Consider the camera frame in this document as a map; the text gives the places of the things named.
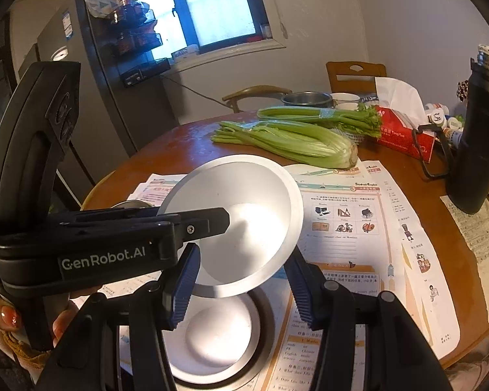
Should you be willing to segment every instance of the small bottle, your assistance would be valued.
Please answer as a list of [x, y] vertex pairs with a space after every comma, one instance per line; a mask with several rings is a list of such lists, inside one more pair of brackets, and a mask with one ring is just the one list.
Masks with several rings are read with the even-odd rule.
[[460, 210], [475, 214], [489, 192], [489, 46], [478, 46], [471, 70], [466, 122], [446, 191]]
[[118, 54], [128, 53], [135, 48], [134, 38], [130, 32], [120, 32], [117, 39]]
[[131, 0], [120, 0], [120, 4], [122, 6], [131, 6], [132, 5], [132, 1]]

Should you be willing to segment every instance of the screw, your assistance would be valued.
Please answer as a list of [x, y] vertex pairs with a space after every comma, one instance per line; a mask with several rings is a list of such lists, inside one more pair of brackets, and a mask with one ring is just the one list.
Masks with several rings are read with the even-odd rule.
[[395, 301], [395, 295], [392, 292], [389, 291], [384, 291], [380, 294], [380, 297], [382, 300], [384, 300], [386, 303], [392, 303]]
[[326, 288], [329, 291], [337, 291], [339, 289], [339, 284], [338, 282], [335, 281], [326, 281], [324, 283], [324, 288]]

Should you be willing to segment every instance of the white tissue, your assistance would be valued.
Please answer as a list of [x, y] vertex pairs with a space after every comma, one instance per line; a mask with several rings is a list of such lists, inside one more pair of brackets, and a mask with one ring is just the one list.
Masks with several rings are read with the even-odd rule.
[[429, 123], [422, 99], [411, 85], [394, 78], [375, 78], [375, 83], [379, 105], [392, 109], [404, 126], [416, 129]]

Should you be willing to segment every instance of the red tissue box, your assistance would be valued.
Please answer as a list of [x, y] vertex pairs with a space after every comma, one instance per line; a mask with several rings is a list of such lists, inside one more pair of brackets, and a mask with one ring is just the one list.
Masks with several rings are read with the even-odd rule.
[[[378, 113], [382, 115], [382, 126], [380, 132], [382, 136], [377, 139], [379, 144], [385, 145], [390, 149], [409, 154], [412, 157], [420, 159], [420, 154], [413, 144], [411, 136], [412, 125], [406, 121], [405, 117], [397, 115], [393, 110], [386, 107], [378, 107]], [[424, 132], [417, 135], [424, 161], [429, 163], [433, 153], [435, 137], [430, 132]]]

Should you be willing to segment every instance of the celery stalk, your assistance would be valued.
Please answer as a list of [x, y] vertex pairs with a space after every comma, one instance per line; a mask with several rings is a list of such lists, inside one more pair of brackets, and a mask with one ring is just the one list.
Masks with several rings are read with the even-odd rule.
[[341, 131], [379, 138], [382, 120], [374, 106], [354, 110], [319, 109], [316, 107], [277, 106], [260, 109], [259, 119], [288, 120], [337, 127]]
[[357, 146], [324, 127], [290, 121], [248, 124], [222, 121], [212, 136], [217, 143], [253, 145], [282, 157], [323, 168], [348, 168], [357, 161]]

